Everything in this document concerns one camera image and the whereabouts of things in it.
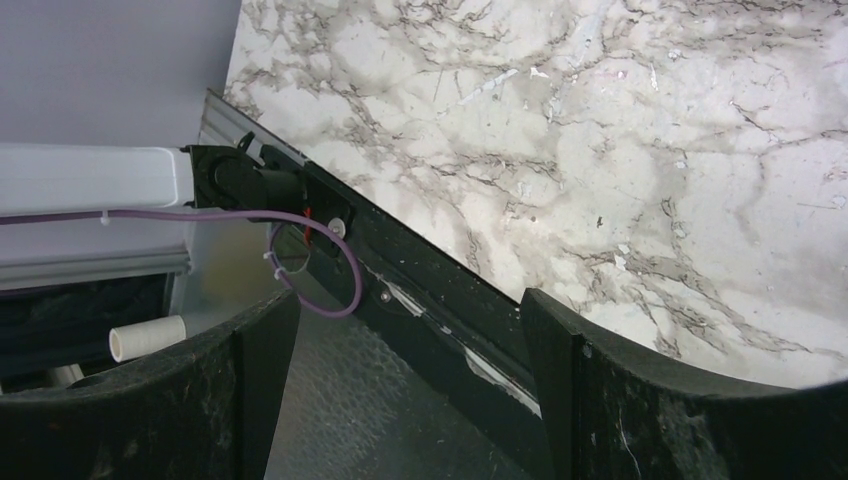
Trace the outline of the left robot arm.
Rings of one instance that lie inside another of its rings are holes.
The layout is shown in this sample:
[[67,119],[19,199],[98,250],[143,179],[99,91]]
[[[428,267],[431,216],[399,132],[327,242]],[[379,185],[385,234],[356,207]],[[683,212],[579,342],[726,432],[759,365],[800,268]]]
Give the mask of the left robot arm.
[[297,162],[243,148],[1,147],[1,293],[4,297],[130,276],[184,272],[181,232],[130,224],[132,211],[177,222],[302,215]]

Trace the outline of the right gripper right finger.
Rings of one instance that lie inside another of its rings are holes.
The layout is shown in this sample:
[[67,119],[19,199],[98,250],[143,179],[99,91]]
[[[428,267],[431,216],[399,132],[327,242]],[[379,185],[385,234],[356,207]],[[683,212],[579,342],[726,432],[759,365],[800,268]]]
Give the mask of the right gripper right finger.
[[520,319],[557,479],[843,479],[847,385],[716,374],[525,291]]

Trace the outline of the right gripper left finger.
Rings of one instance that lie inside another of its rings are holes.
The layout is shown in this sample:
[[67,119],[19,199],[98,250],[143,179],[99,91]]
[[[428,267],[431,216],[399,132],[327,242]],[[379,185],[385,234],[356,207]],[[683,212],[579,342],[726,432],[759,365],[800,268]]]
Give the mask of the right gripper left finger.
[[5,479],[260,479],[300,320],[292,293],[60,389],[1,399]]

